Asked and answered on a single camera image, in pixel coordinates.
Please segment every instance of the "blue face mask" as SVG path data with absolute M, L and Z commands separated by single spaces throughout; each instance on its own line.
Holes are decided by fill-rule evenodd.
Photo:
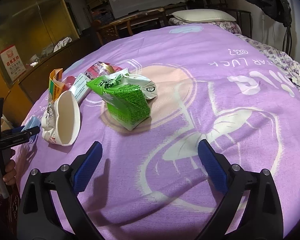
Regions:
M 22 129 L 22 131 L 30 129 L 30 128 L 35 127 L 35 126 L 39 126 L 40 127 L 41 126 L 41 122 L 40 122 L 40 120 L 37 117 L 32 116 L 30 118 L 30 120 L 27 122 L 27 124 L 24 126 L 24 128 Z M 33 142 L 35 140 L 36 136 L 37 135 L 31 136 L 29 141 Z

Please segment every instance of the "bed sheet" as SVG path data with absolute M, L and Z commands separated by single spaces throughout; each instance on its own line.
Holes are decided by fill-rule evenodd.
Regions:
M 170 25 L 187 25 L 189 23 L 180 21 L 176 18 L 169 19 Z M 240 39 L 248 42 L 251 46 L 258 49 L 263 55 L 271 60 L 288 78 L 293 78 L 296 88 L 300 92 L 300 63 L 293 60 L 288 54 L 272 46 L 263 44 L 242 35 L 239 25 L 235 22 L 213 22 L 209 23 L 235 34 Z
M 235 35 L 202 24 L 113 41 L 65 73 L 77 76 L 97 61 L 156 83 L 151 118 L 128 132 L 91 92 L 80 105 L 82 125 L 74 145 L 48 144 L 40 134 L 16 148 L 21 194 L 32 169 L 56 170 L 99 141 L 103 157 L 78 199 L 105 239 L 192 240 L 222 199 L 197 156 L 198 142 L 206 138 L 230 163 L 271 171 L 284 234 L 292 229 L 300 218 L 300 93 L 274 63 Z M 24 123 L 33 115 L 41 118 L 47 103 L 45 92 Z M 62 225 L 71 231 L 55 192 L 52 197 Z M 247 195 L 230 231 L 246 200 Z

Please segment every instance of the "metal screw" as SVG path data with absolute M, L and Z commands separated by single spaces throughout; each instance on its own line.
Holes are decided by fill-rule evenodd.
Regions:
M 266 176 L 270 175 L 270 171 L 267 170 L 267 169 L 263 169 L 262 172 L 263 172 L 263 174 L 266 175 Z
M 63 165 L 60 167 L 60 169 L 61 169 L 62 171 L 67 171 L 67 170 L 69 169 L 69 165 L 68 165 L 68 164 L 63 164 Z
M 231 167 L 234 171 L 239 171 L 240 170 L 240 166 L 238 164 L 233 164 Z
M 31 171 L 31 175 L 36 175 L 38 173 L 38 169 L 33 169 L 32 171 Z

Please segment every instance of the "black logo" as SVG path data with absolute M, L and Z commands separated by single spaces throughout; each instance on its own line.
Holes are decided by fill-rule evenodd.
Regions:
M 148 92 L 153 92 L 153 91 L 155 91 L 155 87 L 148 87 L 148 88 L 146 88 L 146 90 Z

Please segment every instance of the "white cloth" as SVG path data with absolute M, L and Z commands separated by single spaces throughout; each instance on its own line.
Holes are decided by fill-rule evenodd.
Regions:
M 53 52 L 56 52 L 58 49 L 61 49 L 62 47 L 66 46 L 71 41 L 72 39 L 70 37 L 66 37 L 62 41 L 59 41 L 58 44 L 54 47 Z

